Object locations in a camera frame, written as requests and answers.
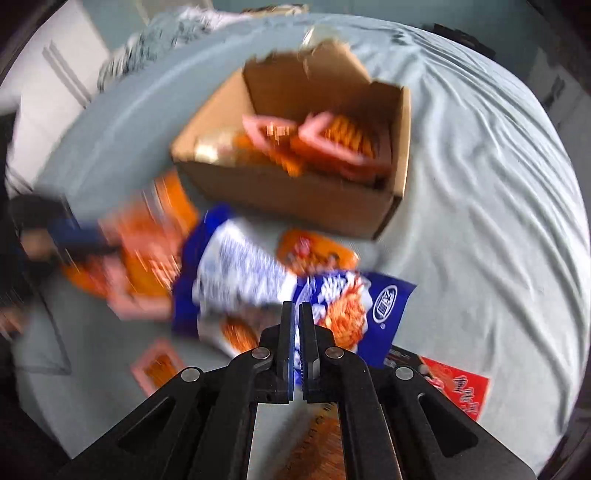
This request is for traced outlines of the white wardrobe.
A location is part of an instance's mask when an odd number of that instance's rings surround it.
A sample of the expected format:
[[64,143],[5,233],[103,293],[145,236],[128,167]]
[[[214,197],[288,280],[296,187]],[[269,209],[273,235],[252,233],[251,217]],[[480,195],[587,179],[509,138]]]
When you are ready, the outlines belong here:
[[19,102],[9,167],[32,183],[77,117],[97,95],[109,56],[80,1],[66,2],[33,35],[3,81]]

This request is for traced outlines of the brown cardboard box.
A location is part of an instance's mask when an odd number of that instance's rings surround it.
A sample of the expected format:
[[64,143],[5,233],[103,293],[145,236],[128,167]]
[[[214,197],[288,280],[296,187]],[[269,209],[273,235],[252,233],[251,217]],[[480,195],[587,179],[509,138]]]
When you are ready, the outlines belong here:
[[375,239],[405,195],[411,91],[373,77],[346,44],[249,59],[170,147],[216,201]]

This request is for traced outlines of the light blue bed sheet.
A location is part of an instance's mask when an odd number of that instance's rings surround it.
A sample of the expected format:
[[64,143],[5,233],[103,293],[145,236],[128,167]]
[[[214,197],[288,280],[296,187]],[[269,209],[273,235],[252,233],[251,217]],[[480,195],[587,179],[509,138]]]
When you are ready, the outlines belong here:
[[500,65],[423,30],[345,15],[257,19],[208,35],[98,96],[37,184],[75,214],[115,209],[170,164],[168,148],[253,56],[312,26],[412,94],[405,197],[363,268],[412,282],[394,341],[488,376],[481,424],[533,470],[562,439],[590,341],[590,239],[575,172],[533,93]]

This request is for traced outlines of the pink snack pack in box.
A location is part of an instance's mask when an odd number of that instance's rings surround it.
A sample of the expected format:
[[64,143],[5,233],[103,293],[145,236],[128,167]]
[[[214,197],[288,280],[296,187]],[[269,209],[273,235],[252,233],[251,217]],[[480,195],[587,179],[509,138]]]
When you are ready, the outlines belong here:
[[309,114],[301,123],[244,115],[232,146],[266,158],[294,178],[317,172],[372,186],[394,170],[385,128],[329,111]]

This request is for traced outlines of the crumpled grey blanket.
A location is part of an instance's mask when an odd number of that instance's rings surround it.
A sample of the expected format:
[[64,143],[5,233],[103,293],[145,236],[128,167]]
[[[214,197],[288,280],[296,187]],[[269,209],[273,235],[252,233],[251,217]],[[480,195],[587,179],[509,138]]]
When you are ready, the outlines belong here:
[[189,5],[158,13],[103,62],[97,77],[97,89],[103,93],[124,77],[144,70],[169,52],[228,25],[252,18],[252,14]]

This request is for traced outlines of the small pink snack packet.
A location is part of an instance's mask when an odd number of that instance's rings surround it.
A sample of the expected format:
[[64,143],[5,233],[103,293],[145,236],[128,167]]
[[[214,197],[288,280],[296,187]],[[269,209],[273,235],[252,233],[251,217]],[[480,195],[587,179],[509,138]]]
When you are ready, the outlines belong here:
[[155,341],[131,366],[131,373],[145,393],[152,395],[185,367],[172,345]]

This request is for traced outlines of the small orange snack packet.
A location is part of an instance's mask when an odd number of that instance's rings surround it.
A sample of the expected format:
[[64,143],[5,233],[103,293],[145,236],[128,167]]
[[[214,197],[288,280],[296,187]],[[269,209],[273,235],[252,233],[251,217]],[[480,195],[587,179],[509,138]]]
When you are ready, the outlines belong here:
[[280,237],[276,257],[297,276],[335,270],[356,269],[360,257],[355,251],[328,237],[300,229],[290,229]]

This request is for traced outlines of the pink orange snack pack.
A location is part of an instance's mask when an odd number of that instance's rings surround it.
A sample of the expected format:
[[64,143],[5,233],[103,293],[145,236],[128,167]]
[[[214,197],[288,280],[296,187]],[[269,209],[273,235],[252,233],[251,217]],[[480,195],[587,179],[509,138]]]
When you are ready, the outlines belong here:
[[180,252],[199,214],[179,175],[156,178],[104,224],[119,235],[120,250],[64,266],[72,285],[106,301],[121,320],[168,321]]

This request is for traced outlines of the large orange black snack bag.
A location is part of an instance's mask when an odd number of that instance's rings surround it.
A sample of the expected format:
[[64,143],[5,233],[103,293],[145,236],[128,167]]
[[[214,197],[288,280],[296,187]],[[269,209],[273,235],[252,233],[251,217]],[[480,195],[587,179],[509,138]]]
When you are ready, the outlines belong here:
[[[391,347],[385,359],[391,368],[408,366],[450,399],[471,419],[477,421],[484,409],[489,379],[398,346]],[[277,479],[344,479],[342,432],[335,403],[311,405],[311,420],[301,434]]]

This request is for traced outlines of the blue white snack bag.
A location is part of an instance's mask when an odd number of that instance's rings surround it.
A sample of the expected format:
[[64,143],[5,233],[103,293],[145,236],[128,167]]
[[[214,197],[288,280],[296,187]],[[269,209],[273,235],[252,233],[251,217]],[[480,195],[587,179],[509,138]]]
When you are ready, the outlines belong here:
[[235,357],[279,323],[276,309],[283,303],[308,304],[315,325],[332,332],[335,346],[380,367],[414,289],[412,283],[370,271],[299,276],[221,205],[205,213],[182,247],[172,288],[172,328]]

